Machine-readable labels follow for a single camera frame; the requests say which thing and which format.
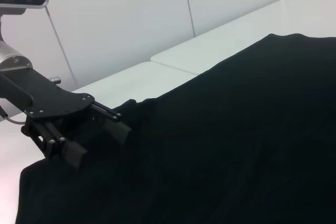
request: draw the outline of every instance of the cable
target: cable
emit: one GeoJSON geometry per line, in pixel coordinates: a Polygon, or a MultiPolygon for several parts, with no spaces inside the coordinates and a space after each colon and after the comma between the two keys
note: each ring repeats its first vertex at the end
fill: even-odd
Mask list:
{"type": "Polygon", "coordinates": [[[16,122],[16,121],[14,121],[14,120],[8,118],[7,116],[5,116],[4,119],[7,120],[7,121],[9,121],[9,122],[11,122],[11,123],[14,123],[14,124],[19,124],[19,125],[24,125],[24,124],[26,124],[26,122],[16,122]]]}
{"type": "Polygon", "coordinates": [[[5,120],[14,123],[14,124],[19,124],[19,125],[23,125],[26,124],[25,122],[16,122],[10,118],[8,118],[8,114],[6,113],[6,111],[0,106],[0,116],[2,116],[5,120]]]}

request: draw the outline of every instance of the black fabric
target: black fabric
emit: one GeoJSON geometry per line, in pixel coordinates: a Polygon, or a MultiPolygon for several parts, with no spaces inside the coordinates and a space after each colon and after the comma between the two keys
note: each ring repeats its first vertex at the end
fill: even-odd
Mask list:
{"type": "Polygon", "coordinates": [[[120,107],[120,154],[87,122],[82,169],[23,170],[16,223],[334,223],[335,69],[335,38],[269,35],[120,107]]]}

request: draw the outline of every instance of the black cloth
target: black cloth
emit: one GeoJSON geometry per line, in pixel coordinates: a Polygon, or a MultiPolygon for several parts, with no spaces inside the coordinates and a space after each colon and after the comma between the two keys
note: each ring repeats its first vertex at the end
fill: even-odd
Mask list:
{"type": "Polygon", "coordinates": [[[269,35],[119,111],[123,152],[87,122],[80,170],[22,171],[17,224],[335,222],[336,38],[269,35]]]}

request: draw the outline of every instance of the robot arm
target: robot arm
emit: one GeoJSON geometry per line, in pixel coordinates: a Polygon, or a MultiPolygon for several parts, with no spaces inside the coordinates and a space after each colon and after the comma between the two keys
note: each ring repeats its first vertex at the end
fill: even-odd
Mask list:
{"type": "MultiPolygon", "coordinates": [[[[27,8],[44,8],[49,0],[0,0],[2,15],[21,15],[27,8]]],[[[95,101],[89,94],[67,92],[33,69],[33,64],[4,42],[0,32],[0,98],[7,99],[27,115],[22,133],[29,136],[46,158],[62,156],[79,167],[87,152],[67,133],[88,116],[108,123],[113,137],[123,144],[130,128],[121,114],[95,101]]],[[[0,115],[6,116],[1,109],[0,115]]]]}

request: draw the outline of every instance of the white tabletop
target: white tabletop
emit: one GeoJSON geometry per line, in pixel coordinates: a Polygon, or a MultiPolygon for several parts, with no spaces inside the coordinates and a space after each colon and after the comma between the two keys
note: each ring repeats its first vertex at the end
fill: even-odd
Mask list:
{"type": "Polygon", "coordinates": [[[336,37],[336,0],[281,0],[151,58],[200,74],[269,34],[336,37]]]}
{"type": "MultiPolygon", "coordinates": [[[[146,62],[90,84],[75,92],[92,94],[111,108],[129,99],[138,102],[159,97],[182,85],[195,75],[157,63],[146,62]]],[[[24,121],[25,115],[12,117],[24,121]]],[[[21,171],[44,158],[34,142],[22,135],[20,125],[0,123],[0,224],[15,222],[21,171]]]]}

